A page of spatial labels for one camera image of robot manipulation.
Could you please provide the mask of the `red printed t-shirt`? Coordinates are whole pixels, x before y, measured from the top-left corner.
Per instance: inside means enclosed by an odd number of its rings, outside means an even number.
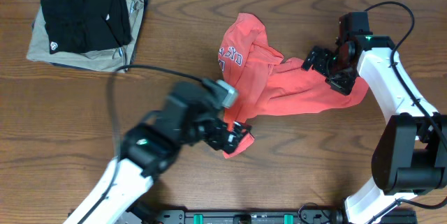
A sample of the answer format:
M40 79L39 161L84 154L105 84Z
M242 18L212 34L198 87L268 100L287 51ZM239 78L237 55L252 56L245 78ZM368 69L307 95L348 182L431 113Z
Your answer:
M369 89L359 77L347 96L332 90L324 76L303 70L301 59L285 59L270 47L264 24L250 13L240 13L225 32L218 63L224 81L238 92L224 112L229 128L259 115L315 114L351 107Z

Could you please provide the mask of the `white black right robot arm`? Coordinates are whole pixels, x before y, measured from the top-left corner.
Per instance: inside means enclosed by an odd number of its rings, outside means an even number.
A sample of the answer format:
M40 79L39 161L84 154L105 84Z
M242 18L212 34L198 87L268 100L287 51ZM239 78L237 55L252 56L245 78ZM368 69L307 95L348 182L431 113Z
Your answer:
M302 68L322 74L343 95L364 79L386 121L372 176L345 199L343 222L380 223L402 203L416 206L415 197L446 187L446 115L418 91L390 37L358 34L335 52L316 46Z

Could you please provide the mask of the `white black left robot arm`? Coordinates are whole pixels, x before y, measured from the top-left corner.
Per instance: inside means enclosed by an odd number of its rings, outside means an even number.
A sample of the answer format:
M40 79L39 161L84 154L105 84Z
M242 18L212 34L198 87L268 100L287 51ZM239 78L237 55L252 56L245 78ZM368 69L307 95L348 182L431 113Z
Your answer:
M117 155L67 223L116 223L176 161L184 145L204 141L216 151L233 153L250 127L229 125L219 114L237 96L223 80L175 84L154 123L142 121L120 138Z

